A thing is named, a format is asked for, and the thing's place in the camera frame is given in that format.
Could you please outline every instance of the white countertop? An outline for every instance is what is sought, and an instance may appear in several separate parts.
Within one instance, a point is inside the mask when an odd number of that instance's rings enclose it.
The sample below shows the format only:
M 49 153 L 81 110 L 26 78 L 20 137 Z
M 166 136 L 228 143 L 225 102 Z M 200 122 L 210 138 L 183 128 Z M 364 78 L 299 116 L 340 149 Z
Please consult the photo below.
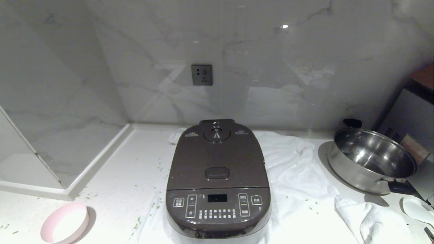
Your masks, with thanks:
M 173 131 L 170 126 L 133 131 L 83 189 L 76 201 L 90 208 L 92 228 L 79 244 L 123 244 L 134 234 L 138 217 L 149 210 L 151 199 L 165 188 L 161 182 L 167 180 L 175 150 L 175 145 L 168 143 Z M 315 161 L 339 192 L 355 201 L 365 201 L 364 193 L 342 183 L 328 166 L 325 154 L 331 139 L 306 140 L 315 145 Z M 415 244 L 430 243 L 423 230 L 427 224 L 402 213 L 399 201 L 404 196 L 391 193 L 381 198 L 390 205 L 389 209 L 406 220 Z M 40 227 L 51 212 L 65 203 L 0 191 L 0 244 L 45 243 L 39 236 Z M 164 202 L 157 207 L 164 207 Z M 344 229 L 342 235 L 350 237 L 352 234 Z M 324 241 L 321 236 L 315 239 Z

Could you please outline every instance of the white plate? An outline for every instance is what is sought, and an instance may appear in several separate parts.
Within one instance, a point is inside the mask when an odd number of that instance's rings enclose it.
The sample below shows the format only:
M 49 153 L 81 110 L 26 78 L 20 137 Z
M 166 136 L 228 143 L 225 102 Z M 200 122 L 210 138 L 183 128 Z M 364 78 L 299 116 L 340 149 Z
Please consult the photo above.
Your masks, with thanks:
M 434 228 L 434 209 L 416 197 L 405 197 L 402 200 L 404 213 L 409 217 L 430 224 Z

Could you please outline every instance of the stainless steel pot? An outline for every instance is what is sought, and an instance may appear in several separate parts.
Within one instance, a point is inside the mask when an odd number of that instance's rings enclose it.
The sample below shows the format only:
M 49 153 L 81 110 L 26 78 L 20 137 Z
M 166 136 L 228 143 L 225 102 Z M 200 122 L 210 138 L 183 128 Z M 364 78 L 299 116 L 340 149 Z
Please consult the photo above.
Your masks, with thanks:
M 359 128 L 339 130 L 327 157 L 335 173 L 360 190 L 416 194 L 411 186 L 398 182 L 416 173 L 413 156 L 377 132 Z

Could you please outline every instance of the pink bowl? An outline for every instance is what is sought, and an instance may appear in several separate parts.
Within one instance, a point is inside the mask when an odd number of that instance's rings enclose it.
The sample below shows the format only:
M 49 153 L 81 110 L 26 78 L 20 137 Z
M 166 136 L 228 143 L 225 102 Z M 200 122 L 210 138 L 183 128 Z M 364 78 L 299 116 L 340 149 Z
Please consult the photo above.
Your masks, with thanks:
M 68 203 L 48 216 L 41 227 L 41 238 L 48 243 L 68 244 L 78 239 L 88 224 L 86 205 Z

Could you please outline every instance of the digital display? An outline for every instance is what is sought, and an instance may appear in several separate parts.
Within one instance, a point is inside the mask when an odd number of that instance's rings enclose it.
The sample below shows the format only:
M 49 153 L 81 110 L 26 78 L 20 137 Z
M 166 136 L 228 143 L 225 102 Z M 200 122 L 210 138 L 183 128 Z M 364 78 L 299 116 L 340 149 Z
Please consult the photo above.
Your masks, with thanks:
M 208 195 L 208 202 L 227 202 L 227 194 Z

